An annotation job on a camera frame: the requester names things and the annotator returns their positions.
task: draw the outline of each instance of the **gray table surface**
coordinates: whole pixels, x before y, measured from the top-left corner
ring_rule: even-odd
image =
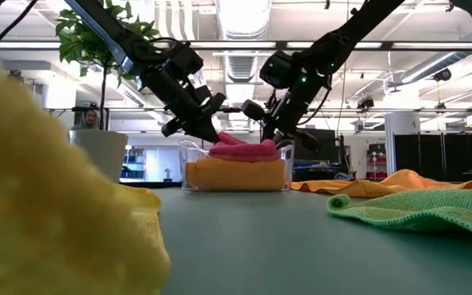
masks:
[[[155,190],[171,294],[469,294],[472,236],[376,229],[311,193]]]

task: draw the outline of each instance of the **person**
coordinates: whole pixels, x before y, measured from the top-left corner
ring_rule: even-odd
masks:
[[[95,110],[87,110],[81,116],[81,121],[74,125],[70,130],[97,129],[98,114]]]

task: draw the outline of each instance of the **fluorescent light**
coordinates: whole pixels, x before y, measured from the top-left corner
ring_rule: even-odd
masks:
[[[309,48],[314,42],[287,42],[287,48]]]
[[[313,42],[287,42],[287,48],[309,48]],[[380,48],[381,42],[359,42],[355,48]]]
[[[0,49],[58,49],[59,42],[0,42]]]
[[[144,109],[140,107],[111,107],[109,108],[111,111],[117,112],[117,111],[145,111]]]
[[[359,42],[354,48],[381,48],[381,42]]]
[[[191,48],[275,48],[276,42],[264,41],[224,41],[224,42],[191,42]]]
[[[393,44],[394,49],[445,49],[445,48],[461,48],[461,49],[472,49],[472,42],[437,42],[437,43],[402,43],[398,42]]]
[[[213,52],[213,57],[270,57],[268,52]]]

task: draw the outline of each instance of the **transparent bin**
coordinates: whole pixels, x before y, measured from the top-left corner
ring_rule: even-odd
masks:
[[[196,143],[179,141],[182,189],[184,191],[289,190],[293,181],[293,141],[283,141],[277,151],[279,159],[246,163],[210,158],[209,152]]]

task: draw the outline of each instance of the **orange towel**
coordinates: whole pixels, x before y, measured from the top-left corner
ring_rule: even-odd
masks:
[[[463,184],[449,184],[426,179],[412,170],[399,170],[379,183],[369,180],[312,180],[293,183],[292,189],[303,192],[340,194],[349,197],[383,197],[391,193],[425,189],[471,189],[472,180]]]
[[[201,190],[279,191],[285,184],[284,160],[246,163],[208,157],[185,169],[187,182]]]

